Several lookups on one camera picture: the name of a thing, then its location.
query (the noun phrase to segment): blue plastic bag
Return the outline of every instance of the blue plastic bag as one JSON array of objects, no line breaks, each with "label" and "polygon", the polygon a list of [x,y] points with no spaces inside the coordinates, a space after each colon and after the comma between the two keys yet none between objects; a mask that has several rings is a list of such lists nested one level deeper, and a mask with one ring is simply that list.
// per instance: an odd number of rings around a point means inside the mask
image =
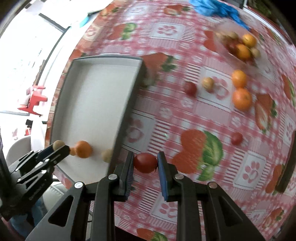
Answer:
[{"label": "blue plastic bag", "polygon": [[201,15],[230,17],[238,25],[250,31],[250,28],[240,19],[239,12],[234,7],[217,0],[190,0],[189,2],[194,6],[195,11]]}]

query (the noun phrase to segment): orange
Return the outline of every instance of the orange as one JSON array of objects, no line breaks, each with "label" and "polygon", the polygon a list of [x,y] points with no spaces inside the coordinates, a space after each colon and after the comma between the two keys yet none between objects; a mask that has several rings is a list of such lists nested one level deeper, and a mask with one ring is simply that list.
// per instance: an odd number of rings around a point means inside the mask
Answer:
[{"label": "orange", "polygon": [[233,71],[231,79],[236,88],[244,88],[247,85],[247,75],[239,69]]},{"label": "orange", "polygon": [[243,44],[237,44],[237,57],[240,60],[248,60],[251,58],[251,51]]},{"label": "orange", "polygon": [[74,148],[76,155],[80,158],[88,158],[92,154],[92,147],[86,141],[78,141]]},{"label": "orange", "polygon": [[232,102],[238,110],[247,111],[252,106],[252,96],[246,89],[239,88],[233,92]]},{"label": "orange", "polygon": [[244,34],[242,36],[242,41],[244,45],[246,45],[249,48],[252,48],[257,44],[257,40],[252,34]]}]

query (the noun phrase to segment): blue gripper pad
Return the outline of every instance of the blue gripper pad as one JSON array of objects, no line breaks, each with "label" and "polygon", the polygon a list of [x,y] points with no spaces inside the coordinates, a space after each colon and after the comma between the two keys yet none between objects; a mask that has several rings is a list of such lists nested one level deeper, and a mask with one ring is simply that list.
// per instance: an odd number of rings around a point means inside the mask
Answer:
[{"label": "blue gripper pad", "polygon": [[165,201],[168,200],[168,181],[165,165],[168,165],[164,152],[160,151],[157,154],[157,163],[158,163],[158,175],[161,187],[161,194]]}]

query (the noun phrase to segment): red chair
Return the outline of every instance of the red chair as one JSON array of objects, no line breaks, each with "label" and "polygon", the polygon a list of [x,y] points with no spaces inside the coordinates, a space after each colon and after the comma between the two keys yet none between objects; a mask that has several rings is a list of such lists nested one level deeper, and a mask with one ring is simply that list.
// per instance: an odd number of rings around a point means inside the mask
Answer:
[{"label": "red chair", "polygon": [[41,114],[38,114],[33,111],[33,108],[35,105],[39,105],[40,101],[47,101],[47,97],[44,95],[41,95],[37,90],[44,90],[44,86],[38,86],[38,85],[33,85],[32,87],[27,89],[27,95],[31,94],[31,97],[29,99],[29,102],[27,105],[25,104],[20,104],[18,107],[19,110],[29,112],[34,115],[41,116]]}]

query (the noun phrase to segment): metal screw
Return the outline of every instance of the metal screw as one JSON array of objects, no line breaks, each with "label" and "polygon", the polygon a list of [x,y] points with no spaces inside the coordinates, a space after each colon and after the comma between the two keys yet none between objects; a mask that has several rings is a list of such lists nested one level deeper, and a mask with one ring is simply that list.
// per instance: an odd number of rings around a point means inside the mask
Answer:
[{"label": "metal screw", "polygon": [[215,182],[210,182],[209,187],[212,188],[212,189],[216,189],[218,187],[218,185]]},{"label": "metal screw", "polygon": [[83,186],[82,182],[77,182],[77,183],[74,184],[75,188],[81,188],[82,186]]},{"label": "metal screw", "polygon": [[117,175],[116,175],[116,174],[110,174],[110,175],[108,176],[108,178],[109,178],[110,180],[115,180],[115,179],[117,178]]},{"label": "metal screw", "polygon": [[183,174],[180,174],[180,173],[178,173],[178,174],[176,174],[176,175],[175,175],[175,178],[176,178],[176,179],[178,179],[178,180],[181,180],[181,179],[183,179],[183,178],[184,178],[184,175],[183,175]]}]

